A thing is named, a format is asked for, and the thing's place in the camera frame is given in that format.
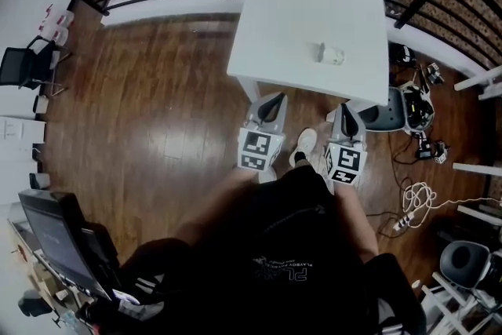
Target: power strip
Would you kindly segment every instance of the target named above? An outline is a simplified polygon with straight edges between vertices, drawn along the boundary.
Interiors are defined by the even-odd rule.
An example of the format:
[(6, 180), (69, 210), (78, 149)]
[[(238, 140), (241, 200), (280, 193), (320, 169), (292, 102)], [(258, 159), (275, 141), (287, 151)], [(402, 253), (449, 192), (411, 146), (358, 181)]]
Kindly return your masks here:
[(406, 226), (408, 226), (409, 222), (415, 217), (415, 214), (412, 212), (410, 213), (407, 213), (403, 218), (401, 218), (400, 220), (398, 220), (394, 226), (393, 226), (393, 229), (395, 231), (400, 231), (401, 229), (405, 228)]

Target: black shirt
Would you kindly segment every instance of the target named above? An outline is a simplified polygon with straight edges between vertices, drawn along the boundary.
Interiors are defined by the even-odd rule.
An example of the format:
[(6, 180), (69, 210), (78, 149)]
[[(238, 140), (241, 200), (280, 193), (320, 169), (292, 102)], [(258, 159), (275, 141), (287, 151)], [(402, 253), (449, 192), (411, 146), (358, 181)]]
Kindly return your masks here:
[(149, 242), (122, 270), (130, 278), (164, 274), (155, 292), (171, 324), (221, 328), (237, 320), (375, 333), (377, 293), (389, 293), (378, 288), (394, 289), (401, 296), (387, 299), (400, 303), (403, 293), (416, 299), (393, 256), (361, 262), (337, 223), (335, 202), (310, 166), (294, 169), (257, 186), (201, 245)]

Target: desk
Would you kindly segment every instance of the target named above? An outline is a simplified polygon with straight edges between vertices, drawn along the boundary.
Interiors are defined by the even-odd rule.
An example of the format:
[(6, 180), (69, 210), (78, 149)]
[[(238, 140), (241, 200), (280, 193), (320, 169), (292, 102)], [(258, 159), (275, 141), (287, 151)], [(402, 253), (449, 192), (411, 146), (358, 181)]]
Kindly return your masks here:
[[(345, 52), (340, 66), (316, 61), (322, 42)], [(245, 0), (227, 73), (252, 102), (268, 82), (349, 98), (356, 111), (387, 105), (384, 1)]]

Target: white cable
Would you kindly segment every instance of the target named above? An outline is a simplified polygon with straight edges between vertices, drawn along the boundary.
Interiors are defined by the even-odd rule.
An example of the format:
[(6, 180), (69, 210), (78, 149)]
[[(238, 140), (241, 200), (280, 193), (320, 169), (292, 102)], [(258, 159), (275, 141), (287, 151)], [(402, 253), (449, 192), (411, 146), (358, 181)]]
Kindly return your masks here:
[[(437, 194), (435, 191), (432, 191), (432, 189), (427, 185), (425, 182), (419, 182), (412, 184), (408, 186), (404, 192), (402, 193), (402, 212), (405, 214), (405, 216), (399, 221), (402, 224), (407, 224), (410, 228), (416, 229), (419, 228), (420, 225), (427, 219), (427, 215), (431, 211), (431, 209), (439, 209), (442, 206), (451, 203), (451, 204), (457, 204), (458, 202), (468, 202), (468, 201), (482, 201), (482, 200), (493, 200), (496, 202), (500, 202), (500, 200), (496, 200), (494, 198), (468, 198), (466, 200), (456, 200), (456, 201), (451, 201), (447, 200), (444, 201), (442, 204), (439, 204), (438, 206), (434, 206), (433, 202), (436, 200)], [(422, 217), (422, 220), (418, 225), (412, 225), (411, 221), (413, 218), (416, 216), (417, 211), (419, 211), (422, 208), (427, 208), (427, 211), (425, 211), (424, 216)]]

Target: cable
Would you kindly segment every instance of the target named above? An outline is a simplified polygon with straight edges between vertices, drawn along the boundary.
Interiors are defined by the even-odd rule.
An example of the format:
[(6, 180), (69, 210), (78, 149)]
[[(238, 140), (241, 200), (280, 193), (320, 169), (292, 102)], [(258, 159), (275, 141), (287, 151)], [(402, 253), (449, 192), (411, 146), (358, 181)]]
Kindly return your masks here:
[[(410, 181), (410, 183), (412, 183), (412, 182), (413, 182), (413, 180), (412, 180), (412, 178), (411, 178), (411, 177), (407, 176), (407, 177), (405, 177), (403, 180), (401, 180), (401, 182), (399, 182), (398, 177), (397, 177), (396, 172), (395, 172), (395, 168), (394, 168), (394, 158), (395, 158), (395, 156), (397, 156), (397, 155), (399, 155), (399, 154), (403, 153), (404, 151), (406, 151), (406, 150), (409, 148), (409, 145), (411, 144), (411, 140), (413, 140), (413, 137), (410, 137), (410, 141), (409, 141), (409, 143), (408, 143), (408, 144), (407, 144), (407, 145), (406, 145), (406, 146), (405, 146), (405, 147), (404, 147), (401, 151), (399, 151), (399, 152), (398, 152), (398, 153), (394, 156), (394, 158), (392, 157), (392, 146), (391, 146), (391, 134), (390, 134), (390, 133), (388, 133), (387, 138), (388, 138), (388, 143), (389, 143), (389, 153), (390, 153), (390, 155), (391, 155), (392, 173), (393, 173), (393, 175), (394, 175), (394, 180), (395, 180), (395, 183), (396, 183), (396, 184), (397, 184), (397, 186), (399, 187), (399, 198), (401, 198), (401, 193), (402, 193), (402, 191), (404, 191), (404, 190), (405, 190), (405, 188), (403, 187), (403, 184), (404, 184), (407, 180), (409, 180), (409, 181)], [(400, 220), (402, 219), (402, 217), (401, 217), (401, 215), (400, 215), (399, 213), (395, 213), (395, 212), (393, 212), (393, 211), (383, 211), (383, 212), (381, 212), (381, 213), (370, 213), (370, 214), (368, 214), (368, 215), (366, 215), (366, 216), (367, 216), (367, 217), (380, 217), (380, 216), (382, 216), (382, 215), (384, 215), (384, 214), (391, 214), (391, 215), (393, 215), (393, 217), (388, 217), (388, 218), (385, 220), (385, 222), (384, 222), (382, 225), (380, 225), (380, 226), (378, 227), (378, 229), (376, 230), (376, 233), (378, 233), (379, 235), (382, 235), (382, 236), (384, 236), (384, 237), (386, 237), (386, 238), (388, 238), (388, 239), (396, 239), (396, 238), (398, 238), (398, 237), (403, 236), (403, 235), (406, 233), (406, 231), (408, 230), (408, 228), (405, 228), (405, 230), (404, 230), (403, 232), (401, 232), (401, 233), (399, 233), (399, 234), (397, 234), (397, 235), (395, 235), (395, 236), (386, 235), (386, 234), (383, 232), (383, 230), (387, 227), (387, 225), (389, 224), (389, 222), (391, 222), (391, 221), (398, 222), (398, 221), (400, 221)]]
[(478, 297), (478, 296), (475, 295), (475, 293), (474, 293), (474, 291), (472, 289), (469, 290), (469, 293), (476, 299), (476, 301), (478, 302), (478, 304), (488, 314), (493, 314), (494, 312), (497, 312), (500, 308), (502, 308), (502, 303), (496, 304), (493, 308), (489, 308), (488, 306), (485, 305), (485, 301), (481, 297)]
[(391, 158), (392, 158), (392, 161), (393, 161), (393, 162), (395, 162), (395, 163), (399, 163), (399, 164), (401, 164), (401, 165), (413, 165), (415, 162), (417, 162), (417, 161), (418, 161), (418, 159), (416, 159), (416, 160), (414, 160), (414, 161), (412, 161), (412, 162), (403, 162), (403, 161), (398, 161), (398, 159), (397, 159), (397, 157), (398, 157), (400, 154), (402, 154), (402, 153), (404, 153), (404, 152), (408, 151), (409, 146), (410, 146), (410, 145), (411, 145), (411, 143), (413, 142), (413, 138), (414, 138), (413, 136), (409, 136), (409, 141), (408, 141), (408, 143), (406, 143), (406, 146), (405, 146), (405, 147), (404, 147), (401, 151), (397, 152), (394, 156), (392, 156), (392, 148), (391, 148), (391, 133), (390, 133), (390, 132), (387, 134), (387, 137), (388, 137), (388, 140), (389, 140), (389, 150), (391, 151)]
[[(493, 200), (496, 202), (500, 202), (500, 200), (496, 200), (494, 198), (468, 198), (465, 200), (446, 200), (438, 206), (434, 206), (433, 202), (436, 200), (437, 194), (435, 191), (427, 185), (425, 182), (418, 182), (408, 186), (404, 193), (402, 194), (402, 212), (405, 216), (402, 218), (402, 224), (406, 224), (408, 227), (416, 229), (419, 228), (423, 222), (427, 219), (427, 215), (431, 212), (431, 209), (440, 209), (446, 204), (457, 204), (459, 202), (469, 202), (469, 201), (487, 201)], [(422, 217), (422, 220), (418, 225), (411, 224), (411, 221), (415, 217), (417, 211), (426, 208), (425, 214)]]

